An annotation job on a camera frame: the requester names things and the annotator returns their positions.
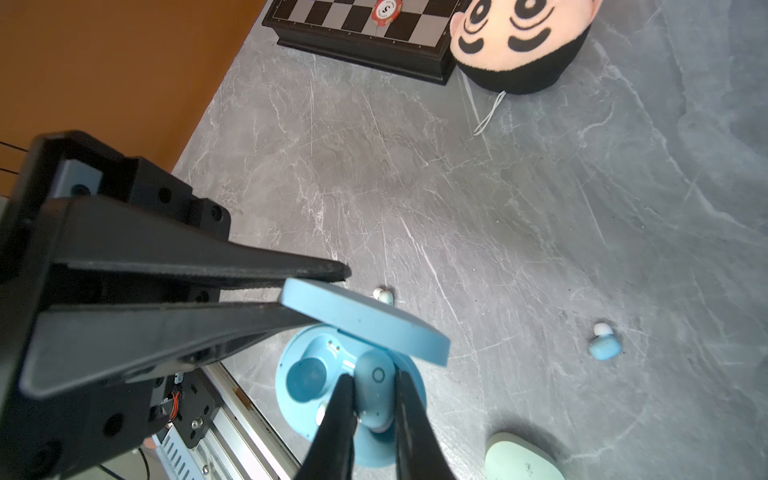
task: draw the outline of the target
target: red poker chip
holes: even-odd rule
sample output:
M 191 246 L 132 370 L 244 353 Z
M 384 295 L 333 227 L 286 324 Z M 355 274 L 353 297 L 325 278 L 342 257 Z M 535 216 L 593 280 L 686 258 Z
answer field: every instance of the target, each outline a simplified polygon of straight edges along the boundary
M 400 10 L 402 10 L 402 0 L 378 0 L 373 6 L 371 18 L 379 27 L 384 27 L 400 15 Z

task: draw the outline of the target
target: checkered board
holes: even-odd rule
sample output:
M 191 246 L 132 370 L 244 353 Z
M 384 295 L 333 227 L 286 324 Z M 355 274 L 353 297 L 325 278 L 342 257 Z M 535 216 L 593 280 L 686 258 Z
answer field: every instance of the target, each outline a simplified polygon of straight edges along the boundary
M 402 0 L 400 14 L 379 27 L 376 0 L 273 0 L 262 25 L 277 44 L 445 84 L 455 66 L 449 21 L 470 0 Z
M 448 36 L 448 22 L 459 5 L 456 0 L 402 0 L 400 15 L 379 27 L 371 18 L 376 0 L 276 2 L 274 18 L 433 48 Z

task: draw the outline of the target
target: white ear tip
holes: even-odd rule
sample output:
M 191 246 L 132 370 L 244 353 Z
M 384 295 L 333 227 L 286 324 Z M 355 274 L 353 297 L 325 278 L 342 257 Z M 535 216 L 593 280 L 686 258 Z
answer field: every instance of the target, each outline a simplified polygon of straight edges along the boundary
M 379 294 L 379 302 L 384 302 L 387 305 L 394 305 L 395 297 L 392 295 L 392 292 L 388 292 L 387 290 L 384 290 Z
M 594 334 L 595 336 L 603 336 L 603 335 L 613 335 L 614 329 L 611 328 L 610 325 L 607 323 L 595 323 L 594 324 Z

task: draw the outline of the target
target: blue earbud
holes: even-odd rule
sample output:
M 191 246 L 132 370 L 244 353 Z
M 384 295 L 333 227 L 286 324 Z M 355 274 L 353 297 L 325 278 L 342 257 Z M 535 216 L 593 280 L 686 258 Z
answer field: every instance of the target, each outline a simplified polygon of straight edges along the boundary
M 395 364 L 383 350 L 371 349 L 357 359 L 354 378 L 360 423 L 385 432 L 395 418 Z

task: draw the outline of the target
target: orange wall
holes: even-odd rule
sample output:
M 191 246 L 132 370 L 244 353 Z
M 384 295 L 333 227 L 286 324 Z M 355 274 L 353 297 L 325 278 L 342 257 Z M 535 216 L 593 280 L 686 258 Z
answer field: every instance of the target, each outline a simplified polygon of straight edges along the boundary
M 0 2 L 0 141 L 78 129 L 172 169 L 264 2 Z

